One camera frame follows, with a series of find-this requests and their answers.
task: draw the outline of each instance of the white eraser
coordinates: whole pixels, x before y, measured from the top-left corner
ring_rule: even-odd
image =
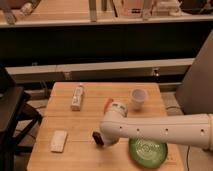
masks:
[[[66,131],[62,130],[55,131],[50,142],[50,150],[52,152],[62,153],[66,142],[66,138],[67,138]]]

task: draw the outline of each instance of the white bottle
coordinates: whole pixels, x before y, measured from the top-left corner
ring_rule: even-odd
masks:
[[[71,109],[73,111],[80,111],[81,110],[81,104],[83,100],[84,95],[84,87],[83,84],[79,84],[74,91],[73,98],[72,98],[72,104]]]

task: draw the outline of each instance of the white paper cup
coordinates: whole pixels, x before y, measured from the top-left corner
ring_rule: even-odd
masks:
[[[131,91],[131,103],[134,110],[140,110],[143,103],[148,99],[148,93],[143,89],[133,89]]]

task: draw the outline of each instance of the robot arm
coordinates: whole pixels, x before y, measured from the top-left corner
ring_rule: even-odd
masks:
[[[213,115],[126,118],[126,114],[122,103],[109,105],[100,123],[104,145],[112,145],[119,138],[143,138],[213,150]]]

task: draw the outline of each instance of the green plate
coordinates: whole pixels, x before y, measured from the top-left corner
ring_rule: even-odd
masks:
[[[158,168],[165,160],[168,154],[166,143],[143,139],[129,140],[130,156],[138,164],[146,168]]]

